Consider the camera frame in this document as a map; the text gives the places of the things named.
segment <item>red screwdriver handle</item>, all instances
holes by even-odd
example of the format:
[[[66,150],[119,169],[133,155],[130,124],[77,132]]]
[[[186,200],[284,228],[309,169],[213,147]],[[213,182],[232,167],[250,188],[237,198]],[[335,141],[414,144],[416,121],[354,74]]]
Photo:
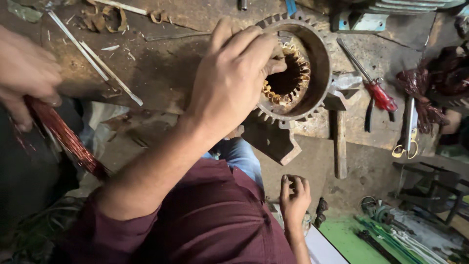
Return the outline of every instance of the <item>red screwdriver handle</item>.
[[[397,104],[394,98],[389,96],[379,85],[378,79],[369,82],[366,87],[370,89],[372,96],[376,100],[376,106],[390,113],[397,110]]]

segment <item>blue jeans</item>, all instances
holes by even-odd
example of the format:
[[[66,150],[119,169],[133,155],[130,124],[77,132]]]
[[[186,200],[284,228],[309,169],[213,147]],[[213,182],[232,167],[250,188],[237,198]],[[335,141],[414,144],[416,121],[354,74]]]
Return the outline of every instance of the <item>blue jeans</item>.
[[[238,167],[253,181],[257,183],[261,189],[264,189],[261,175],[261,164],[252,152],[251,145],[241,137],[232,138],[230,140],[221,140],[214,149],[220,153],[220,159],[227,161],[228,167]],[[215,159],[210,153],[205,153],[202,158]]]

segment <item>green surface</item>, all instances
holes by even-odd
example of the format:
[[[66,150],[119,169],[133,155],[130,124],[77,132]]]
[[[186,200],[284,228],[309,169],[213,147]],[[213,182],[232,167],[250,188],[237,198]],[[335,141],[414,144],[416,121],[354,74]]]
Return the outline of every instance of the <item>green surface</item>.
[[[379,252],[355,235],[358,230],[364,229],[361,224],[350,216],[328,218],[319,230],[351,264],[388,264],[389,262]],[[386,242],[376,238],[375,235],[373,237],[402,264],[410,263],[397,251],[390,248]]]

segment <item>wooden stick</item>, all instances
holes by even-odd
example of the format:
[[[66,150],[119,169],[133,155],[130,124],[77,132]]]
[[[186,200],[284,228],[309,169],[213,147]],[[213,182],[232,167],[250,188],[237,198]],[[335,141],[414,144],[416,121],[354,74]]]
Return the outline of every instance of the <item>wooden stick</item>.
[[[112,77],[114,78],[118,83],[119,85],[122,87],[122,89],[124,89],[124,91],[135,101],[137,102],[137,104],[139,106],[142,106],[144,104],[144,102],[138,98],[135,94],[132,93],[132,91],[127,87],[127,85],[125,85],[121,79],[119,79],[119,77],[117,77],[116,74],[114,74],[114,72],[98,57],[98,55],[96,55],[96,53],[93,52],[93,50],[90,49],[90,47],[88,47],[88,45],[86,45],[85,42],[81,41],[80,44],[83,46],[84,49],[86,49],[86,51],[101,65],[101,67],[103,67],[103,69]]]
[[[345,137],[345,111],[331,111],[335,114],[337,124],[334,129],[334,165],[337,179],[347,178],[347,139]]]
[[[93,59],[86,53],[86,51],[80,46],[78,41],[75,39],[75,37],[68,31],[66,26],[62,23],[62,21],[58,18],[58,16],[54,13],[54,11],[50,11],[49,15],[52,17],[52,19],[57,23],[57,25],[62,29],[62,31],[67,35],[67,37],[75,44],[75,46],[82,52],[83,56],[91,63],[93,68],[101,75],[101,77],[105,80],[108,81],[109,78],[106,76],[106,74],[101,70],[101,68],[94,62]]]
[[[112,1],[112,0],[95,0],[95,2],[103,3],[103,4],[106,4],[106,5],[114,6],[114,7],[118,7],[118,8],[122,8],[124,10],[134,12],[134,13],[137,13],[137,14],[141,14],[141,15],[144,15],[144,16],[147,16],[150,13],[146,10],[143,10],[143,9],[140,9],[140,8],[135,8],[133,6],[128,6],[126,4],[122,4],[122,3]]]

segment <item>shirt sleeve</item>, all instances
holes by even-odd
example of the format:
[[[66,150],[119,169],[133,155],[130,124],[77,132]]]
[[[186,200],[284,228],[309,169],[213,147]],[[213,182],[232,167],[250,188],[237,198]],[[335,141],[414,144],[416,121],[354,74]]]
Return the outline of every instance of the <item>shirt sleeve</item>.
[[[54,255],[65,263],[128,263],[157,220],[158,210],[118,221],[102,214],[95,195],[91,195],[77,222],[59,241],[58,253]]]

